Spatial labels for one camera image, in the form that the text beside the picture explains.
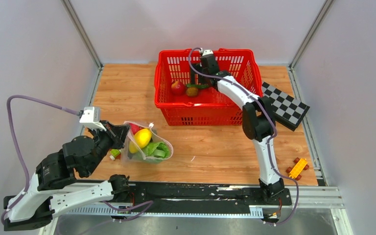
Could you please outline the clear zip top bag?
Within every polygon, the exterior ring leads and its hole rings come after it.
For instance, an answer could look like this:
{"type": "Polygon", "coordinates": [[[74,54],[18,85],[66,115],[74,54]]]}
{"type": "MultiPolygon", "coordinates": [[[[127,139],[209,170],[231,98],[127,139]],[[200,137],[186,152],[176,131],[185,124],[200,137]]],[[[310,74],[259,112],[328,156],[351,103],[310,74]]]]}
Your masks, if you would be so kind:
{"type": "Polygon", "coordinates": [[[159,164],[173,156],[174,148],[160,137],[154,123],[125,121],[130,126],[121,151],[123,162],[159,164]]]}

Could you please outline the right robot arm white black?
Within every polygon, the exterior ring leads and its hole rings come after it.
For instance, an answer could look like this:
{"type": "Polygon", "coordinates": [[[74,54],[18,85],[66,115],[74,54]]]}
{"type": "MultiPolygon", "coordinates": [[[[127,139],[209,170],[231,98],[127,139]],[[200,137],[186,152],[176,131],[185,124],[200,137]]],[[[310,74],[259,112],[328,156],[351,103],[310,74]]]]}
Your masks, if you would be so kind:
{"type": "Polygon", "coordinates": [[[255,147],[259,164],[260,198],[273,204],[284,190],[276,163],[274,137],[277,135],[272,102],[246,89],[227,71],[221,71],[212,50],[200,51],[200,67],[190,68],[205,82],[242,109],[242,130],[255,147]]]}

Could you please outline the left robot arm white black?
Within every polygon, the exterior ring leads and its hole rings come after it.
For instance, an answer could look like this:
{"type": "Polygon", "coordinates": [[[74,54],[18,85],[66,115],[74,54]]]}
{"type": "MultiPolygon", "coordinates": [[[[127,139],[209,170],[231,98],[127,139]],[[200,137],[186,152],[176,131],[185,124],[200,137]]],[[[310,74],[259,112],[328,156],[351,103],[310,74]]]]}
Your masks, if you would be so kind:
{"type": "Polygon", "coordinates": [[[109,180],[79,191],[61,191],[80,178],[92,175],[111,149],[121,149],[131,127],[101,121],[102,128],[90,130],[92,137],[78,136],[55,153],[49,154],[36,167],[27,189],[4,198],[5,231],[34,230],[48,225],[60,215],[94,202],[130,197],[128,177],[112,175],[109,180]]]}

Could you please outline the brown yellow fruit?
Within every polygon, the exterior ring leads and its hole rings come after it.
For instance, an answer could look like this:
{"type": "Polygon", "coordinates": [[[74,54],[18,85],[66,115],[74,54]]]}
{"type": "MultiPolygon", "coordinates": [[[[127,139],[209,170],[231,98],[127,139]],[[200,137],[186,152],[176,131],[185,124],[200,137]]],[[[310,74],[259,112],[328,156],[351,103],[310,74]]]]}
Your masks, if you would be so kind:
{"type": "Polygon", "coordinates": [[[199,89],[197,87],[188,87],[186,89],[186,95],[188,97],[197,97],[199,94],[199,89]]]}

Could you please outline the green white napa cabbage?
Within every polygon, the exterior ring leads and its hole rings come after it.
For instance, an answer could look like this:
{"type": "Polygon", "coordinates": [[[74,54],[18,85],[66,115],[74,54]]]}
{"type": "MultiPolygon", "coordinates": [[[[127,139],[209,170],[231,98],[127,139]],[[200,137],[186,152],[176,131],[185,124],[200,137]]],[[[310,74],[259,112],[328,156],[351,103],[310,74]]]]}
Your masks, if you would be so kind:
{"type": "Polygon", "coordinates": [[[163,141],[150,142],[142,151],[146,157],[152,157],[155,160],[167,159],[171,156],[170,149],[163,141]]]}

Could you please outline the yellow lemon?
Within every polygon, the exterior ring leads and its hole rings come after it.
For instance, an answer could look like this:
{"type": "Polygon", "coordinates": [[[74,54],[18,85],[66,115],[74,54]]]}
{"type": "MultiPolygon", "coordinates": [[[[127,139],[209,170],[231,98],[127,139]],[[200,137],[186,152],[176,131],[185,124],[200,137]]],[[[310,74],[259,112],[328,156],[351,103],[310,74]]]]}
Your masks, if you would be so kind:
{"type": "Polygon", "coordinates": [[[148,128],[139,130],[133,135],[133,139],[129,142],[129,152],[134,154],[139,151],[139,149],[145,148],[152,139],[152,132],[148,128]]]}

